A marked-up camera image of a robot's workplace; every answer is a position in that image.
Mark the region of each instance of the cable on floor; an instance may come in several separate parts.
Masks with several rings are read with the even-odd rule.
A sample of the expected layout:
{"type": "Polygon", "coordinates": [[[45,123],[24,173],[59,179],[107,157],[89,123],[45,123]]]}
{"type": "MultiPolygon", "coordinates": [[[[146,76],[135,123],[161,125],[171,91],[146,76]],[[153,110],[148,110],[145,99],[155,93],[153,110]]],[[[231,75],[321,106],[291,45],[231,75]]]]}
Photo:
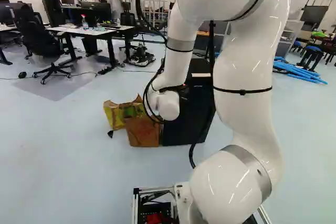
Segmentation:
{"type": "Polygon", "coordinates": [[[156,73],[156,71],[138,71],[138,70],[123,70],[119,67],[117,67],[119,70],[123,72],[138,72],[138,73],[156,73]]]}
{"type": "MultiPolygon", "coordinates": [[[[95,77],[97,77],[99,74],[96,72],[92,72],[92,71],[88,71],[88,72],[84,72],[84,73],[78,73],[78,74],[72,74],[71,76],[81,76],[82,74],[86,74],[86,73],[94,73],[96,74],[95,77]]],[[[51,76],[67,76],[66,74],[52,74],[51,76]]],[[[29,79],[29,78],[34,78],[32,76],[30,77],[25,77],[25,78],[0,78],[0,80],[7,80],[7,81],[12,81],[12,80],[23,80],[23,79],[29,79]]]]}

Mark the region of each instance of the blue stool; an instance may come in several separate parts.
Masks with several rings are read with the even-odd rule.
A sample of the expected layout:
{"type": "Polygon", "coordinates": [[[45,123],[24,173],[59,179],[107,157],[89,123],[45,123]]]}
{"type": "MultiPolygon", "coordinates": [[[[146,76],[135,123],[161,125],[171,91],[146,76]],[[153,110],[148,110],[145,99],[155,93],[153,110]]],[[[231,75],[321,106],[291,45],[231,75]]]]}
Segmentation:
{"type": "Polygon", "coordinates": [[[290,50],[293,50],[293,52],[295,52],[295,50],[297,50],[297,52],[300,52],[302,49],[303,49],[303,47],[302,47],[301,43],[296,40],[296,41],[294,41],[294,44],[293,44],[293,46],[290,50]]]}
{"type": "Polygon", "coordinates": [[[313,50],[314,52],[322,52],[322,50],[315,46],[306,46],[306,49],[313,50]]]}
{"type": "Polygon", "coordinates": [[[315,67],[323,57],[323,51],[318,47],[308,46],[305,48],[305,52],[306,53],[304,54],[304,57],[302,58],[300,63],[297,63],[297,66],[301,66],[303,67],[303,69],[307,70],[309,69],[310,63],[314,60],[314,65],[309,69],[309,71],[313,72],[315,67]]]}

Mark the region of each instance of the black office chair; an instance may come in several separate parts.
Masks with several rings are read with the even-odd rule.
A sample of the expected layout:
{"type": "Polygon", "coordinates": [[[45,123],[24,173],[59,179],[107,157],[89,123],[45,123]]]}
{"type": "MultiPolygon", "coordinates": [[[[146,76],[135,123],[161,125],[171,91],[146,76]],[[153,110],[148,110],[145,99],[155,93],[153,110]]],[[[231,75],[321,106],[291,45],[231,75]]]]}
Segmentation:
{"type": "MultiPolygon", "coordinates": [[[[42,78],[41,84],[46,84],[46,79],[53,73],[60,72],[66,74],[67,78],[71,78],[70,72],[63,69],[74,66],[55,65],[55,61],[64,54],[64,51],[59,41],[45,29],[29,6],[23,3],[20,7],[12,8],[11,12],[14,23],[23,36],[24,45],[36,55],[34,60],[41,65],[51,65],[49,68],[34,72],[33,77],[37,78],[38,74],[47,73],[42,78]]],[[[67,36],[65,33],[58,33],[57,37],[62,38],[64,35],[67,36]]]]}
{"type": "MultiPolygon", "coordinates": [[[[129,10],[130,10],[131,6],[128,2],[123,2],[122,6],[124,8],[124,12],[120,14],[120,25],[122,25],[122,26],[134,26],[135,29],[130,36],[135,38],[139,35],[139,30],[140,30],[138,25],[137,25],[135,15],[133,13],[130,13],[129,10]]],[[[119,50],[121,51],[122,48],[126,48],[126,46],[119,47],[119,50]]],[[[131,45],[131,48],[136,50],[137,46],[131,45]]]]}

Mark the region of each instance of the water bottle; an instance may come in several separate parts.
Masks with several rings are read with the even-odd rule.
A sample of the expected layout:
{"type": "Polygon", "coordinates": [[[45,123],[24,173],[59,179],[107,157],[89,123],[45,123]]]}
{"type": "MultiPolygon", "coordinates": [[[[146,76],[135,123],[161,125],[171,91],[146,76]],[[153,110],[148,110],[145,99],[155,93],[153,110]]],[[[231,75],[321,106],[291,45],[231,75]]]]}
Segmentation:
{"type": "Polygon", "coordinates": [[[84,30],[87,30],[89,29],[89,24],[86,22],[86,19],[85,19],[85,15],[81,15],[82,16],[82,26],[83,26],[83,29],[84,30]]]}

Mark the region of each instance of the black band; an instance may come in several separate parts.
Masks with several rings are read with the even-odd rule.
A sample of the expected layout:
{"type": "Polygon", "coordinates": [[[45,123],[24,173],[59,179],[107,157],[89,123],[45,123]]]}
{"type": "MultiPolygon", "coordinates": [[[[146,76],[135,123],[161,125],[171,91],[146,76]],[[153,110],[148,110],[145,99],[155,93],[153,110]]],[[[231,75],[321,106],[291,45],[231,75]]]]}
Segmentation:
{"type": "Polygon", "coordinates": [[[168,49],[170,49],[170,50],[172,50],[172,51],[174,51],[174,52],[192,52],[192,51],[194,51],[194,49],[192,49],[192,50],[188,50],[188,51],[180,51],[180,50],[176,50],[176,49],[170,48],[170,47],[168,47],[168,46],[166,46],[166,48],[168,48],[168,49]]]}
{"type": "Polygon", "coordinates": [[[233,94],[240,94],[240,95],[246,95],[246,94],[254,94],[254,93],[263,93],[270,91],[273,88],[271,86],[270,88],[267,89],[256,89],[256,90],[245,90],[245,89],[240,89],[240,90],[230,90],[230,89],[220,89],[214,86],[215,90],[221,91],[221,92],[226,92],[226,93],[233,93],[233,94]]]}
{"type": "Polygon", "coordinates": [[[246,14],[248,14],[248,13],[252,10],[253,7],[255,7],[255,5],[258,3],[258,1],[259,1],[259,0],[256,0],[256,1],[254,2],[254,4],[252,4],[251,7],[250,7],[247,11],[245,11],[243,14],[241,14],[240,16],[238,16],[238,17],[236,17],[236,18],[233,18],[233,19],[225,20],[225,21],[226,21],[226,22],[229,22],[229,21],[234,21],[234,20],[237,20],[237,19],[241,19],[241,18],[244,17],[246,14]]]}

